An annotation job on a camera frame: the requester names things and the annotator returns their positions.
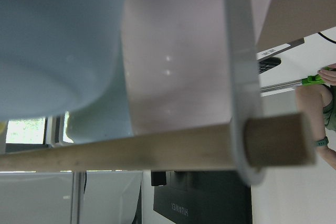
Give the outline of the pink plastic cup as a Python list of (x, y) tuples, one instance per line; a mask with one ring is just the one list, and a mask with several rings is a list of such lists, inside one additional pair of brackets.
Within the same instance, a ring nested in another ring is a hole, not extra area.
[(122, 47), (134, 134), (229, 122), (223, 0), (125, 0)]

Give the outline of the black monitor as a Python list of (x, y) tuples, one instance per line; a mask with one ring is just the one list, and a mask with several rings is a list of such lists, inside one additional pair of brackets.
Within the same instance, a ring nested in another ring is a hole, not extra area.
[(251, 188), (237, 172), (166, 172), (153, 210), (174, 223), (252, 223)]

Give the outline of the seated person green shirt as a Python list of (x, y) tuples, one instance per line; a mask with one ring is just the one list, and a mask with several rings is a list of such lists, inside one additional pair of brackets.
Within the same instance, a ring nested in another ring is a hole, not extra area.
[(296, 105), (309, 119), (315, 150), (335, 168), (335, 150), (328, 146), (326, 135), (326, 129), (335, 131), (335, 64), (320, 69), (318, 75), (323, 84), (296, 88)]

